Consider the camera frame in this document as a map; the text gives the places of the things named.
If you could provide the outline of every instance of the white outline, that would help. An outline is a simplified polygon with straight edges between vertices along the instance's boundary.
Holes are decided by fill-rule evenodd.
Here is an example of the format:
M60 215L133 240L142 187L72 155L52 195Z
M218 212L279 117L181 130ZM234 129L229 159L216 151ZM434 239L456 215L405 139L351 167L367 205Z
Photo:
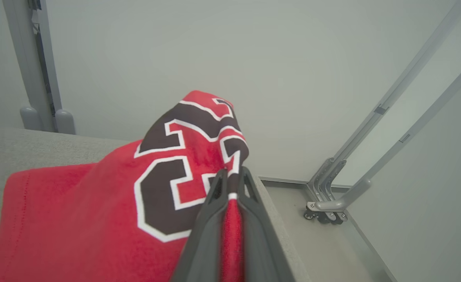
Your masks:
M144 152L139 152L139 148L141 146L141 143L138 145L137 147L137 150L135 152L135 155L134 155L134 158L137 158L137 157L141 157L143 155L148 155L148 154L151 154L153 152L166 152L166 151L170 151L170 150L178 150L178 149L184 149L185 148L185 139L183 137L183 132L182 130L174 130L174 131L171 131L170 129L170 125L172 125L173 123L176 123L177 125L181 125L183 127L187 127L187 128L190 128L191 130L194 130L196 132L198 132L200 135L202 135L207 141L210 141L211 143L212 142L216 142L218 141L218 138L220 137L220 134L224 131L224 130L228 130L228 129L232 129L234 130L235 132L237 132L238 134L241 134L242 135L242 132L240 132L239 130L236 130L235 127L231 126L231 125L227 125L225 127L222 127L220 129L220 132L218 132L218 135L214 138L211 138L207 133L204 132L204 130L202 130L200 127L197 127L196 125L193 125L191 123L187 123L185 121L182 121L182 120L178 120L178 119L174 119L174 120L171 120L171 121L168 121L167 123L164 123L164 129L166 130L166 136L169 136L169 135L173 135L173 134L176 134L178 135L178 141L180 143L180 145L178 146L173 146L173 147L167 147L167 148L157 148L157 149L150 149L150 150L146 150Z
M204 106L202 106L202 105L200 105L200 104L198 104L198 103L196 103L196 102L181 100L181 101L180 101L180 104L191 105L191 106L194 106L194 107L196 107L196 108L198 108L198 109L201 109L201 110L203 110L203 111L206 111L206 112L208 112L209 114L211 114L211 116L212 116L215 120L218 120L218 121L222 120L223 118L226 118L227 116L230 117L230 118L234 118L234 115L232 114L232 109L231 109L231 108L229 107L229 105L227 104L228 102L227 102L227 103L219 102L219 101L218 101L218 98L213 98L212 100L213 100L213 102L215 102L215 104L217 104L217 105L225 105L225 106L227 106L227 108L228 108L228 110L229 110L229 113L228 113L228 114L224 114L223 116L217 116L217 115L215 114L215 112L214 112L212 109L207 108L207 107L204 107Z
M229 193L229 200L237 200L237 193Z
M241 159L241 150L237 150L232 155L228 155L227 150L225 149L225 141L228 139L241 139L244 141L246 146L248 146L248 144L241 136L237 135L225 136L222 139L220 139L220 149L222 150L223 163L226 164L230 162L232 157L234 157L234 162L232 162L232 168L227 172L227 176L230 176L232 174L239 173L239 160Z
M184 149L185 148L185 139L183 139L182 130L171 131L171 129L170 129L170 125L172 125L173 123L177 123L176 121L177 121L177 119L174 119L174 120L168 121L167 123L164 123L164 130L166 132L166 136L173 135L173 134L178 135L178 142L180 143L178 146L167 147L167 148L150 149L150 150L146 150L146 151L143 151L143 152L139 152L139 147L141 146L141 143L140 143L138 145L138 147L137 147L137 150L135 152L134 158L136 159L137 157L141 157L143 155L148 155L148 154L151 154L153 152L166 152L166 151L169 151L169 150Z
M154 227L145 223L145 207L143 203L143 198L141 196L141 181L143 181L147 175L155 168L158 163L171 162L177 159L183 161L183 166L185 168L186 176L178 179L170 180L171 193L173 194L173 202L175 203L175 210L184 209L187 207L195 206L201 203L204 203L206 197L193 200L187 203L180 203L180 194L178 192L178 184L183 182L188 182L193 180L192 172L189 165L189 160L186 155L176 155L174 157L163 157L161 159L155 159L149 166L146 168L145 172L135 181L135 201L137 204L137 226L139 229L147 232L153 237L159 239L164 243L173 241L176 239L181 239L188 237L191 230L185 230L182 232L177 232L173 234L164 234L163 232L155 229Z
M209 182L209 179L215 176L216 176L216 173L201 174L202 183L204 184L204 191L206 191L206 195L209 193L209 189L211 189L211 183Z

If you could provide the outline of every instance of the red jersey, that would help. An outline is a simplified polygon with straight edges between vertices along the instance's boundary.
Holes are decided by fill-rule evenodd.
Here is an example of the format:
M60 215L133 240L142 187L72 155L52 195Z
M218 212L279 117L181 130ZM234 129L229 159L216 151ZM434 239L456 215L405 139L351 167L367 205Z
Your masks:
M167 282L216 173L237 179L248 147L233 106L193 91L142 141L99 163L10 176L0 281ZM243 280L241 217L229 185L222 281Z

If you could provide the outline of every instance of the wheel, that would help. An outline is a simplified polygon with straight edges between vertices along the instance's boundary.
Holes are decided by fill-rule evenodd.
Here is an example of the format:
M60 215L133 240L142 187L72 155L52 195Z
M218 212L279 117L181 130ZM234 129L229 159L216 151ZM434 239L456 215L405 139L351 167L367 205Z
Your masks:
M311 220L314 218L314 213L311 211L305 211L304 212L304 218L307 220Z
M337 213L334 213L334 215L336 216L336 219L334 221L331 221L331 224L334 224L334 225L340 225L343 223L343 220L340 218L340 216L338 216Z
M326 213L324 212L319 213L318 221L322 224L331 223L331 220L327 217Z

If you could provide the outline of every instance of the stitching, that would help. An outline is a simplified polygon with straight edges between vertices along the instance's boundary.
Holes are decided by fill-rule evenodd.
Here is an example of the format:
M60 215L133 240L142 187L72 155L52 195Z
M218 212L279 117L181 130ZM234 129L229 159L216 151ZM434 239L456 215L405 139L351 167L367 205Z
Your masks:
M25 222L25 216L26 216L26 211L27 211L27 194L28 194L28 182L30 180L30 174L27 175L25 185L23 187L23 207L21 209L21 219L20 219L20 231L18 233L18 236L16 238L16 242L11 254L11 257L8 259L8 264L6 265L6 270L4 271L4 276L3 279L5 280L7 273L11 267L11 263L13 262L14 256L16 254L16 251L18 249L18 243L20 242L21 238L21 233L23 232L23 226Z

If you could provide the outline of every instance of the floor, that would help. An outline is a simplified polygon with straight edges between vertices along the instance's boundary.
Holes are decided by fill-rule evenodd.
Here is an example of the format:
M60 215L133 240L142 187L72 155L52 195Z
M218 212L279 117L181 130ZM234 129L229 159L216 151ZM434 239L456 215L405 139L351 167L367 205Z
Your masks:
M332 225L304 219L310 201L306 188L265 185L313 282L391 282L350 221Z

